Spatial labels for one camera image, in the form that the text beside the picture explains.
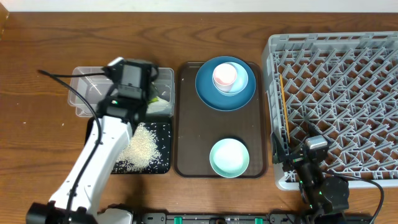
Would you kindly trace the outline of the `mint green bowl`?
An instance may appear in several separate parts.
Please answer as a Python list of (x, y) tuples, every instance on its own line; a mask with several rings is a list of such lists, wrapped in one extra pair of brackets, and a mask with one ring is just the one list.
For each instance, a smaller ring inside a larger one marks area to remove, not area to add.
[(225, 138), (213, 145), (209, 162), (219, 176), (232, 179), (242, 175), (248, 168), (249, 152), (241, 141)]

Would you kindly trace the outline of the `white tissue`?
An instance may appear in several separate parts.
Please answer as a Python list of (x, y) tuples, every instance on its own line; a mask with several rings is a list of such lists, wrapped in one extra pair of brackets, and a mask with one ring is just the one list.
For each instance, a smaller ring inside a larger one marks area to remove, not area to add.
[(169, 114), (170, 112), (170, 103), (167, 100), (164, 100), (158, 97), (158, 101), (148, 104), (147, 114)]

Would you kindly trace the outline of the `green snack wrapper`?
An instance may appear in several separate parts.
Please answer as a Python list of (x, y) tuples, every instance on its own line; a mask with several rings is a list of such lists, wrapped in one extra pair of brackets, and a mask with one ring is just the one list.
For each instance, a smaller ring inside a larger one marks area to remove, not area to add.
[(154, 84), (150, 85), (149, 93), (150, 93), (150, 95), (149, 95), (148, 104), (158, 101), (159, 91), (157, 90), (157, 88), (155, 87)]

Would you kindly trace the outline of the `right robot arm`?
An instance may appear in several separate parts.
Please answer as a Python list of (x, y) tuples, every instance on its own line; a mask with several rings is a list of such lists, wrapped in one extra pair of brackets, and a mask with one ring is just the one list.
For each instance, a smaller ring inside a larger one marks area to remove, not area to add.
[(320, 163), (327, 157), (331, 141), (313, 124), (307, 123), (309, 137), (295, 152), (286, 153), (276, 132), (271, 134), (272, 163), (283, 174), (295, 172), (302, 200), (310, 208), (296, 216), (295, 223), (346, 222), (343, 215), (349, 208), (349, 184), (342, 177), (325, 177)]

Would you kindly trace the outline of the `pink plastic cup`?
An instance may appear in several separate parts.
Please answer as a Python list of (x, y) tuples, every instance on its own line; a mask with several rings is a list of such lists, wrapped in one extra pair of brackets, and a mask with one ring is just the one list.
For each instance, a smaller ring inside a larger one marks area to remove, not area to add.
[(213, 70), (213, 81), (215, 87), (222, 92), (228, 93), (237, 79), (237, 70), (229, 63), (222, 63)]

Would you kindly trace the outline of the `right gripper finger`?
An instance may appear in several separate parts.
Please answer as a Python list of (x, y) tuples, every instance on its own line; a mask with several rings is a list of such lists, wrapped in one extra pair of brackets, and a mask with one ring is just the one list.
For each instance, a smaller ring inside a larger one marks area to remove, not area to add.
[(279, 164), (281, 162), (285, 162), (286, 160), (286, 153), (282, 144), (279, 141), (279, 138), (276, 136), (275, 133), (271, 134), (272, 140), (272, 163)]
[(320, 132), (316, 129), (316, 126), (310, 122), (308, 116), (303, 117), (304, 125), (307, 127), (307, 133), (310, 137), (319, 136)]

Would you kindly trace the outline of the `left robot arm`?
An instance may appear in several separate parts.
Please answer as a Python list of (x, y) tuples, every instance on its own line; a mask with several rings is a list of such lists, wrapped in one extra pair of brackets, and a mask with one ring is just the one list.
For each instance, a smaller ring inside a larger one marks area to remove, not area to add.
[(118, 57), (102, 68), (112, 86), (96, 108), (93, 126), (68, 177), (46, 204), (33, 203), (26, 223), (132, 223), (133, 213), (120, 206), (100, 213), (99, 203), (111, 171), (130, 143), (155, 97), (157, 65)]

